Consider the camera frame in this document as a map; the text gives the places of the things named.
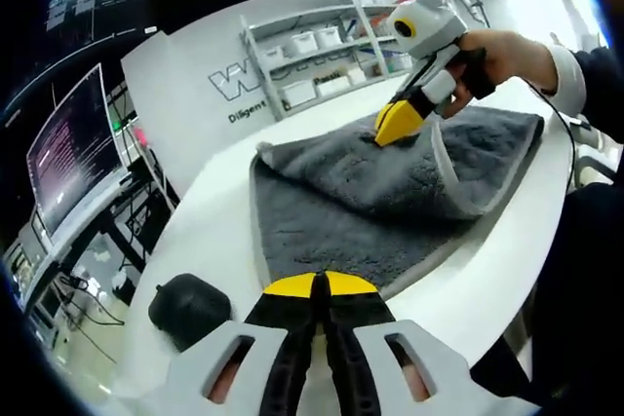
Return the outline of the person's right hand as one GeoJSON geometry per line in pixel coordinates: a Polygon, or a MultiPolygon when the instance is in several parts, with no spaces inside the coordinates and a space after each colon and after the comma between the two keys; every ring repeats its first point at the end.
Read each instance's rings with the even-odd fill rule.
{"type": "Polygon", "coordinates": [[[540,91],[554,93],[558,88],[558,74],[550,52],[543,44],[516,32],[473,30],[459,39],[458,46],[462,51],[486,50],[483,70],[495,86],[517,77],[540,91]]]}

